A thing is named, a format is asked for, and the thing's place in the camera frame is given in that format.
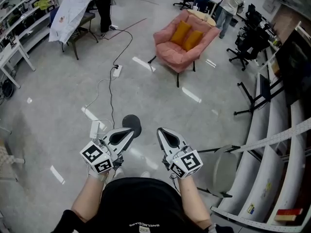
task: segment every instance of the gray floor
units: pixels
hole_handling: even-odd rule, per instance
[[[237,82],[254,90],[256,66],[241,71],[239,61],[230,63],[233,54],[226,48],[235,48],[239,25],[230,27],[224,39],[218,37],[196,61],[196,72],[189,68],[176,76],[158,60],[154,72],[132,60],[144,62],[155,54],[153,33],[165,27],[180,13],[173,2],[178,0],[115,0],[112,22],[119,29],[134,25],[128,31],[134,40],[117,61],[123,65],[121,76],[112,82],[116,127],[125,115],[137,115],[142,134],[124,154],[124,172],[139,176],[150,171],[152,176],[172,184],[169,173],[161,163],[163,153],[156,138],[158,127],[180,132],[194,149],[204,150],[226,144],[245,143],[250,115],[233,117],[233,112],[248,106]],[[94,29],[98,27],[98,16]],[[79,151],[89,142],[91,123],[81,108],[96,97],[96,84],[108,78],[113,60],[130,40],[121,33],[111,40],[85,37],[78,42],[80,60],[71,48],[62,53],[58,43],[43,41],[30,52],[35,72],[22,61],[17,82],[21,89],[0,106],[0,125],[12,130],[5,137],[16,157],[25,158],[26,164],[14,165],[19,182],[0,183],[0,210],[12,230],[17,233],[50,232],[62,212],[71,207],[86,180],[86,165]],[[216,64],[212,67],[206,59]],[[188,90],[201,102],[184,93]],[[108,82],[100,85],[100,95],[89,110],[97,118],[111,120]],[[64,178],[61,184],[50,171],[55,169]],[[206,173],[195,175],[198,185],[205,187]],[[202,193],[207,207],[218,200]]]

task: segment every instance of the forearm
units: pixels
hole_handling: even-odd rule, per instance
[[[191,176],[181,180],[178,179],[181,199],[185,214],[199,227],[206,229],[212,223],[196,185]]]
[[[93,176],[89,176],[86,183],[72,205],[71,210],[83,221],[93,218],[98,211],[104,181],[101,182]]]

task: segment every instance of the white shirt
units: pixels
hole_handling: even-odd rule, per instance
[[[220,6],[228,13],[235,15],[238,10],[238,6],[243,3],[244,0],[223,0]]]

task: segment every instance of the white cable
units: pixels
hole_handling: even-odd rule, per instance
[[[103,118],[103,119],[98,119],[98,120],[90,120],[90,119],[86,116],[86,109],[87,109],[93,102],[95,102],[96,99],[98,98],[98,96],[99,96],[99,93],[98,93],[98,86],[99,86],[100,82],[102,82],[102,81],[104,81],[104,80],[110,81],[110,79],[102,79],[102,80],[100,80],[100,81],[97,83],[97,96],[96,96],[96,98],[84,109],[84,116],[85,116],[86,119],[89,120],[90,122],[94,122],[94,121],[104,121],[104,120],[105,120],[105,121],[108,121],[108,122],[110,122],[110,124],[111,124],[111,129],[113,129],[113,124],[112,124],[112,122],[111,122],[109,119]]]

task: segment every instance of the white cloth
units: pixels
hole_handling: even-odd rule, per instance
[[[49,41],[67,43],[79,26],[91,0],[63,0],[50,29]]]
[[[235,15],[238,10],[238,6],[245,0],[223,0],[220,6],[228,13]]]

